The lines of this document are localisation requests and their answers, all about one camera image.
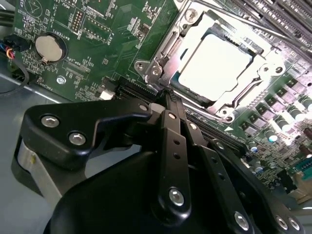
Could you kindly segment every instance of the expansion slot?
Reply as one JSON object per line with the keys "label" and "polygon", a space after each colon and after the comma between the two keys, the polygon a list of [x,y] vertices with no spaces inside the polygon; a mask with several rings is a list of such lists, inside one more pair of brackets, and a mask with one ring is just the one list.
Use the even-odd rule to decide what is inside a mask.
{"label": "expansion slot", "polygon": [[303,6],[302,1],[292,2],[285,0],[277,0],[277,2],[291,15],[296,17],[297,21],[299,21],[310,32],[312,32],[312,19],[311,19],[312,11],[310,10],[310,8],[302,8]]}
{"label": "expansion slot", "polygon": [[272,6],[269,6],[263,1],[255,2],[253,0],[245,0],[245,2],[255,11],[260,12],[264,18],[293,40],[298,40],[295,35],[297,32],[300,32],[302,37],[299,41],[305,44],[311,41],[312,35],[303,26],[294,22],[294,20],[282,10],[278,9],[276,11],[272,9]]}
{"label": "expansion slot", "polygon": [[[283,27],[280,27],[279,24],[276,25],[274,22],[272,22],[270,19],[266,19],[262,16],[259,16],[256,11],[254,9],[252,9],[249,5],[247,5],[243,0],[231,0],[231,2],[236,5],[237,7],[235,8],[239,8],[241,9],[241,12],[244,12],[244,17],[247,17],[249,20],[257,22],[262,24],[263,26],[274,30],[274,31],[278,31],[281,33],[284,33]],[[307,54],[305,54],[302,50],[298,49],[296,46],[285,42],[285,44],[291,48],[294,52],[296,52],[297,54],[299,54],[304,60],[306,60],[309,63],[312,63],[312,58],[310,58]]]}

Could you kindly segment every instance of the screw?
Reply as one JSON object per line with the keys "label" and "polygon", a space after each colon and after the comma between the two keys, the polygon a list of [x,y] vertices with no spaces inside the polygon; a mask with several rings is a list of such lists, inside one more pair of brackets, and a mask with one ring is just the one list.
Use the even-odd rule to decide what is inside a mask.
{"label": "screw", "polygon": [[57,77],[57,83],[58,84],[65,84],[66,83],[66,79],[64,76],[58,76]]}
{"label": "screw", "polygon": [[249,229],[249,223],[247,222],[246,218],[240,213],[235,212],[234,218],[236,223],[244,230],[247,231]]}
{"label": "screw", "polygon": [[69,135],[69,141],[74,145],[83,145],[86,143],[86,138],[80,133],[71,133]]}
{"label": "screw", "polygon": [[137,68],[139,71],[143,71],[144,66],[143,66],[142,63],[137,63],[137,64],[136,64],[136,68]]}
{"label": "screw", "polygon": [[169,198],[176,206],[184,204],[184,197],[178,189],[171,189],[169,191]]}
{"label": "screw", "polygon": [[291,223],[291,225],[293,226],[293,228],[295,228],[297,231],[300,230],[300,226],[297,224],[297,222],[293,218],[289,217],[288,220]]}
{"label": "screw", "polygon": [[191,128],[193,128],[194,130],[196,130],[196,129],[197,129],[196,125],[195,125],[195,124],[193,124],[193,123],[190,123],[190,127],[191,127]]}
{"label": "screw", "polygon": [[48,128],[55,128],[59,125],[59,120],[54,116],[44,116],[41,123]]}
{"label": "screw", "polygon": [[159,71],[159,69],[157,69],[157,68],[155,68],[155,69],[153,69],[153,75],[154,76],[159,76],[159,74],[160,74],[160,71]]}
{"label": "screw", "polygon": [[284,229],[284,230],[288,229],[287,224],[285,223],[285,221],[280,216],[276,216],[275,219],[276,219],[277,223],[281,226],[282,229]]}
{"label": "screw", "polygon": [[220,142],[217,142],[216,145],[217,145],[221,150],[224,150],[224,146],[223,146]]}
{"label": "screw", "polygon": [[176,116],[174,114],[169,113],[170,118],[176,119]]}
{"label": "screw", "polygon": [[140,107],[143,111],[147,111],[147,107],[146,107],[146,106],[139,105],[139,107]]}
{"label": "screw", "polygon": [[185,19],[188,23],[195,23],[197,18],[197,11],[195,9],[188,9],[185,13]]}

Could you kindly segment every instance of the hole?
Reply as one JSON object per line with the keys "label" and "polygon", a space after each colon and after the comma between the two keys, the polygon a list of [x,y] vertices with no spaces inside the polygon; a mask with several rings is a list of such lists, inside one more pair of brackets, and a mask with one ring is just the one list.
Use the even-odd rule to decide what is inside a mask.
{"label": "hole", "polygon": [[225,120],[228,121],[228,122],[231,122],[233,120],[233,118],[232,117],[227,117]]}
{"label": "hole", "polygon": [[218,163],[218,161],[217,161],[214,157],[212,157],[211,160],[212,160],[214,163]]}
{"label": "hole", "polygon": [[175,157],[175,159],[180,159],[181,158],[180,155],[178,155],[177,153],[174,153],[174,157]]}
{"label": "hole", "polygon": [[225,180],[225,177],[224,177],[223,174],[219,173],[218,176],[219,176],[220,179]]}
{"label": "hole", "polygon": [[283,71],[283,68],[282,68],[282,67],[277,67],[277,68],[275,69],[275,72],[278,73],[278,74],[280,74],[282,71]]}

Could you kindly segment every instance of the electrolytic capacitor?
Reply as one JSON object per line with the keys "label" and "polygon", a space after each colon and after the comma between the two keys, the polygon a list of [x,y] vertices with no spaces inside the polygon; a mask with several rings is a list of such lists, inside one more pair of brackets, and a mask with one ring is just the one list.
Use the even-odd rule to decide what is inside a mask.
{"label": "electrolytic capacitor", "polygon": [[312,111],[312,99],[306,98],[301,101],[301,104],[308,110]]}
{"label": "electrolytic capacitor", "polygon": [[264,135],[269,142],[276,142],[278,139],[278,136],[272,130],[267,130]]}
{"label": "electrolytic capacitor", "polygon": [[299,150],[306,158],[312,157],[312,152],[305,145],[300,145]]}
{"label": "electrolytic capacitor", "polygon": [[291,125],[289,125],[288,122],[286,122],[284,119],[277,121],[277,125],[283,132],[288,132],[292,128]]}
{"label": "electrolytic capacitor", "polygon": [[304,135],[306,135],[307,138],[312,140],[312,130],[310,128],[306,128],[305,130],[303,130],[303,133]]}
{"label": "electrolytic capacitor", "polygon": [[260,164],[260,162],[254,162],[253,163],[253,170],[256,173],[260,173],[263,170],[263,166]]}
{"label": "electrolytic capacitor", "polygon": [[293,109],[289,112],[289,114],[291,114],[291,116],[296,120],[296,121],[303,121],[305,118],[304,113],[302,113],[301,111],[299,111],[298,109]]}
{"label": "electrolytic capacitor", "polygon": [[258,147],[257,147],[257,145],[255,144],[254,141],[249,142],[248,143],[248,147],[249,147],[251,152],[253,152],[253,153],[258,152]]}

